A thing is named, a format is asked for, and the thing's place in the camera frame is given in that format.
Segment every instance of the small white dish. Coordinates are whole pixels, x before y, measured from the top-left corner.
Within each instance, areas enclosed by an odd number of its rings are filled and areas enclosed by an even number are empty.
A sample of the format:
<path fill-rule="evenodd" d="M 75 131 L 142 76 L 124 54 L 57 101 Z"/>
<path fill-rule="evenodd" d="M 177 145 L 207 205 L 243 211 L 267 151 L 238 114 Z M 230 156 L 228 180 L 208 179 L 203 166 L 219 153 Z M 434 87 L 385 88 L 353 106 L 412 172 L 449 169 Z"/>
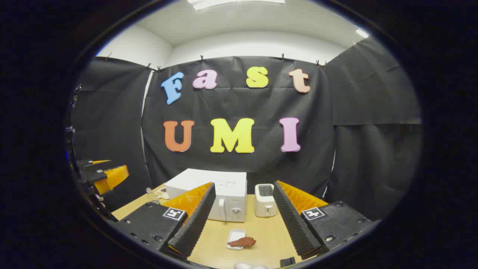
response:
<path fill-rule="evenodd" d="M 231 229 L 229 232 L 229 238 L 226 242 L 226 247 L 231 250 L 242 250 L 244 246 L 240 247 L 231 247 L 229 246 L 229 242 L 236 241 L 238 239 L 241 239 L 243 237 L 246 237 L 246 230 L 241 230 L 241 229 Z"/>

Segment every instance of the ceiling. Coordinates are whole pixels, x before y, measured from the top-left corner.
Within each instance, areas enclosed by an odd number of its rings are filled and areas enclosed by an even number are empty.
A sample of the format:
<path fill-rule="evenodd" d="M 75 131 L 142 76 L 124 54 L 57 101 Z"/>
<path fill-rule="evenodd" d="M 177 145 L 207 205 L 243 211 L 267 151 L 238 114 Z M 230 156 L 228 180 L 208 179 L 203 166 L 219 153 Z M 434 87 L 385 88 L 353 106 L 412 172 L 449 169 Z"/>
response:
<path fill-rule="evenodd" d="M 280 31 L 329 41 L 344 48 L 363 37 L 346 19 L 310 0 L 285 4 L 236 2 L 196 11 L 187 0 L 177 0 L 142 19 L 137 25 L 172 46 L 210 35 L 238 31 Z"/>

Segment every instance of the ceiling light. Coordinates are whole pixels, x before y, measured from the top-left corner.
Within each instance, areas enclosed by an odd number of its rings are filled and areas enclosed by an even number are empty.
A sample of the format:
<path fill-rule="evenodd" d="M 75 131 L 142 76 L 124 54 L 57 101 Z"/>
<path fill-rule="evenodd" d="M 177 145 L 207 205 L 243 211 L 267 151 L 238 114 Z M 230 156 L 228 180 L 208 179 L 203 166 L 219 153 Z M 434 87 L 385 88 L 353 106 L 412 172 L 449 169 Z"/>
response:
<path fill-rule="evenodd" d="M 358 34 L 360 34 L 360 35 L 363 36 L 364 38 L 367 38 L 367 37 L 369 36 L 369 34 L 368 34 L 366 31 L 362 30 L 362 29 L 357 29 L 355 32 L 358 33 Z"/>
<path fill-rule="evenodd" d="M 277 3 L 285 4 L 285 0 L 187 0 L 191 5 L 193 5 L 195 10 L 201 10 L 212 6 L 234 3 L 234 2 L 268 2 L 268 3 Z"/>

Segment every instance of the black curtain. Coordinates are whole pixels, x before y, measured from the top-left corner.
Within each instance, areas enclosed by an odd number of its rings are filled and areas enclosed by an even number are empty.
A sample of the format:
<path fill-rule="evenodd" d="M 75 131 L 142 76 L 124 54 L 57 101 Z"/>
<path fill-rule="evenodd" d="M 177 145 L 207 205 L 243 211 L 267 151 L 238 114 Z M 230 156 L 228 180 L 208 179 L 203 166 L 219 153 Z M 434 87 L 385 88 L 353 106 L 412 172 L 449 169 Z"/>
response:
<path fill-rule="evenodd" d="M 265 88 L 246 85 L 250 67 L 266 67 L 269 84 Z M 300 68 L 309 75 L 308 93 L 293 86 L 288 73 Z M 218 72 L 214 89 L 196 89 L 192 82 L 201 70 Z M 167 105 L 161 83 L 183 72 L 181 97 Z M 273 57 L 221 57 L 168 67 L 155 72 L 146 96 L 143 135 L 146 159 L 154 186 L 176 176 L 186 168 L 247 172 L 248 193 L 259 183 L 281 180 L 313 195 L 321 196 L 329 179 L 334 156 L 332 101 L 323 71 L 317 65 Z M 282 152 L 283 129 L 279 120 L 296 117 L 298 152 Z M 212 153 L 215 118 L 227 120 L 233 129 L 241 118 L 252 118 L 250 154 L 225 151 Z M 180 122 L 193 120 L 191 147 L 172 152 L 164 143 L 164 121 L 177 121 L 176 141 L 183 140 Z"/>
<path fill-rule="evenodd" d="M 398 61 L 369 37 L 324 66 L 333 97 L 336 157 L 326 201 L 375 220 L 405 194 L 422 129 L 414 88 Z"/>
<path fill-rule="evenodd" d="M 131 62 L 95 58 L 80 75 L 71 122 L 77 159 L 112 160 L 127 165 L 129 176 L 104 194 L 110 210 L 131 202 L 151 187 L 141 148 L 141 108 L 150 69 Z"/>

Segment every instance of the white wall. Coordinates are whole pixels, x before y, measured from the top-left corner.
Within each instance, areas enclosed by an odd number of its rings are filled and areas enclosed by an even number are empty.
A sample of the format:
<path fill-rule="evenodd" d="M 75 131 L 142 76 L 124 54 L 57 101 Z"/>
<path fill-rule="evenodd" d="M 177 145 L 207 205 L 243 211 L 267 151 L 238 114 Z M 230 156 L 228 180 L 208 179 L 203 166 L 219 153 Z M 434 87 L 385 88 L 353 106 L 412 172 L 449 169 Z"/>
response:
<path fill-rule="evenodd" d="M 97 56 L 122 59 L 156 69 L 166 67 L 173 47 L 152 32 L 133 25 L 112 39 Z"/>
<path fill-rule="evenodd" d="M 250 31 L 218 34 L 174 47 L 166 66 L 224 56 L 272 56 L 320 64 L 347 48 L 314 37 L 284 32 Z"/>

